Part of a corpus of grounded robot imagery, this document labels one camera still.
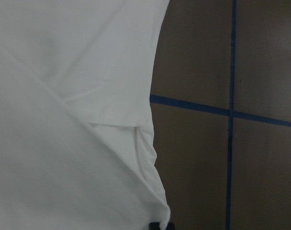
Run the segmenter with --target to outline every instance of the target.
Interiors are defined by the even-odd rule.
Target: white fabric
[[[0,230],[165,229],[149,92],[168,0],[0,0]]]

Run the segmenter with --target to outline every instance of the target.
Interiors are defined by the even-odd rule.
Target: tiled floor
[[[157,169],[177,230],[291,230],[291,0],[234,2],[233,150],[221,110],[232,90],[232,1],[171,0],[162,26],[151,93],[198,104],[151,104]]]

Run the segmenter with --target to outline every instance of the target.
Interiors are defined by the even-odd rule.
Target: white cloth
[[[168,0],[0,0],[0,230],[165,229],[149,106]]]

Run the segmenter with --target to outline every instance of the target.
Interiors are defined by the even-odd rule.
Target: blue line
[[[234,94],[235,94],[235,49],[236,49],[236,13],[237,1],[233,0],[232,14],[232,43],[231,43],[231,78],[230,78],[230,110],[228,126],[228,154],[227,154],[227,185],[226,185],[226,214],[225,230],[231,226],[231,195],[233,170],[233,129],[234,129]]]
[[[268,117],[264,117],[264,116],[257,116],[257,115],[246,114],[246,113],[241,113],[241,112],[234,112],[234,117],[246,119],[246,120],[251,120],[251,121],[258,121],[258,122],[273,124],[273,125],[278,125],[278,126],[291,127],[291,122],[277,120],[277,119],[268,118]]]
[[[184,108],[184,109],[191,109],[191,110],[196,110],[196,111],[201,111],[201,112],[206,112],[206,113],[211,113],[211,114],[218,114],[218,115],[224,115],[224,116],[229,115],[229,111],[227,109],[221,109],[218,107],[197,104],[197,103],[192,103],[192,102],[186,102],[186,101],[181,101],[177,99],[171,99],[171,98],[162,97],[162,96],[153,95],[153,94],[150,95],[150,102]]]

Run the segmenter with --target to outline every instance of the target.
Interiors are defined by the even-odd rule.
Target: brown tile
[[[152,94],[228,108],[231,0],[171,0]]]
[[[291,128],[235,119],[232,230],[291,230]]]
[[[151,104],[157,169],[178,230],[224,230],[228,118]]]
[[[239,0],[235,109],[291,121],[291,0]]]

